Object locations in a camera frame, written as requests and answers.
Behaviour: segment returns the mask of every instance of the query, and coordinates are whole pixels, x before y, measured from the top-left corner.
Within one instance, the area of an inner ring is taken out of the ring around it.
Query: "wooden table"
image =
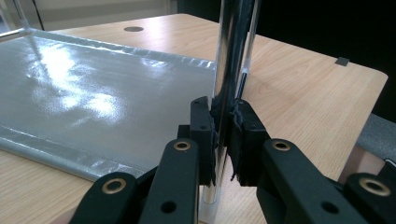
[[[143,27],[125,32],[125,27]],[[171,15],[58,31],[125,46],[215,60],[219,25]],[[354,63],[257,36],[248,100],[272,137],[294,142],[337,179],[387,76]],[[77,206],[91,182],[0,150],[0,223],[49,223]],[[255,188],[230,182],[226,167],[216,223],[261,223]]]

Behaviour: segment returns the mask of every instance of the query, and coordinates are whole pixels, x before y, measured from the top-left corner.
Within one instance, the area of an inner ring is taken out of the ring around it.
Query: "dark wall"
[[[219,21],[220,0],[179,0],[179,12]],[[396,122],[396,6],[392,1],[265,1],[259,35],[382,71],[373,113]]]

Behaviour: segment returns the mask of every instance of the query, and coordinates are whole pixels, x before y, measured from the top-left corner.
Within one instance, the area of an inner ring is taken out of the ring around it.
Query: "hole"
[[[174,144],[174,148],[175,148],[176,150],[181,150],[181,151],[187,150],[187,149],[189,149],[190,147],[191,147],[191,145],[190,145],[190,143],[188,143],[188,142],[176,142],[176,143]]]
[[[122,178],[107,180],[102,186],[102,192],[105,194],[115,194],[122,191],[126,186],[126,181]]]
[[[163,205],[161,206],[161,211],[166,214],[173,213],[176,211],[176,204],[174,202],[163,203]]]
[[[288,150],[290,150],[289,144],[284,143],[284,142],[274,142],[273,143],[273,147],[275,149],[277,149],[277,150],[280,150],[280,151],[288,151]]]
[[[376,181],[371,178],[361,178],[359,180],[359,184],[361,185],[362,188],[365,190],[378,195],[378,196],[384,196],[387,197],[390,195],[390,189],[384,185],[383,183]]]
[[[186,143],[179,143],[179,144],[177,144],[177,146],[178,147],[187,147],[187,144]]]
[[[124,28],[124,31],[126,32],[140,32],[143,30],[144,30],[143,27],[140,26],[129,26]]]
[[[367,187],[369,187],[370,189],[373,189],[373,190],[382,190],[381,186],[379,186],[373,182],[368,182]]]
[[[107,188],[109,190],[115,190],[115,189],[119,189],[121,187],[121,182],[120,181],[114,181],[111,182],[107,185]]]
[[[322,208],[323,208],[326,212],[328,212],[328,213],[338,214],[338,212],[339,212],[338,207],[335,206],[335,205],[332,204],[332,203],[323,202],[323,203],[321,204],[321,206],[322,206]]]

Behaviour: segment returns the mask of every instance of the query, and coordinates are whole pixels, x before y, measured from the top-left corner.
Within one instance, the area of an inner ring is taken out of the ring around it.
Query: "gray mat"
[[[0,43],[0,148],[94,180],[142,175],[211,98],[213,62],[47,32]]]

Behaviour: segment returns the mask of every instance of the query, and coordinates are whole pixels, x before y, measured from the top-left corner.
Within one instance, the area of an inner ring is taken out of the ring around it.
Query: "chrome pole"
[[[17,9],[18,15],[20,16],[22,27],[25,31],[29,31],[31,26],[29,24],[29,21],[26,18],[26,15],[24,14],[21,6],[20,0],[14,0],[14,5],[15,8]]]
[[[214,204],[219,196],[226,159],[224,137],[227,119],[233,108],[233,99],[237,91],[253,8],[254,0],[221,1],[216,84],[211,106],[216,131],[219,134],[219,146],[215,149],[216,181],[210,187],[203,189],[202,203],[205,204]]]
[[[245,53],[245,61],[243,63],[241,77],[239,79],[238,93],[236,98],[242,98],[242,93],[245,88],[245,81],[248,78],[251,65],[251,52],[253,51],[254,38],[256,37],[257,24],[259,23],[260,8],[262,7],[262,0],[254,2],[253,16],[251,18],[250,31],[248,32],[247,50]]]

